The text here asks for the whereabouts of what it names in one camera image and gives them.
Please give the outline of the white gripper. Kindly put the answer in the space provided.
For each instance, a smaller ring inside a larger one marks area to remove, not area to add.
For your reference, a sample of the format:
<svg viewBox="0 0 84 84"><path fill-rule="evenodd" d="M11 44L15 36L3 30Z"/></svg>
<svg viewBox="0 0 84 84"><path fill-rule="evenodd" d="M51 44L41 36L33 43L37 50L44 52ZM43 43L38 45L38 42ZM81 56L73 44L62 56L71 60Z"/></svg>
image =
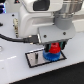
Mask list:
<svg viewBox="0 0 84 84"><path fill-rule="evenodd" d="M65 48L68 39L75 36L76 30L74 24L61 23L60 27L56 25L39 26L38 29L39 44L45 45L44 50L49 51L51 44L55 42L61 42L61 49Z"/></svg>

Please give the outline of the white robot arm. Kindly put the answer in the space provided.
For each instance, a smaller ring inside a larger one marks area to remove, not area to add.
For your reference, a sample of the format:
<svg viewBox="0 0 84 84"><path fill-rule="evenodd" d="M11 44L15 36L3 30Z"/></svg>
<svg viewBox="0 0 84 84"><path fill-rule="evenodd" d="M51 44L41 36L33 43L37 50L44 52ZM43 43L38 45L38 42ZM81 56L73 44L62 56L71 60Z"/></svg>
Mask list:
<svg viewBox="0 0 84 84"><path fill-rule="evenodd" d="M19 36L30 43L45 46L65 43L76 34L73 16L82 8L83 0L22 0L19 9Z"/></svg>

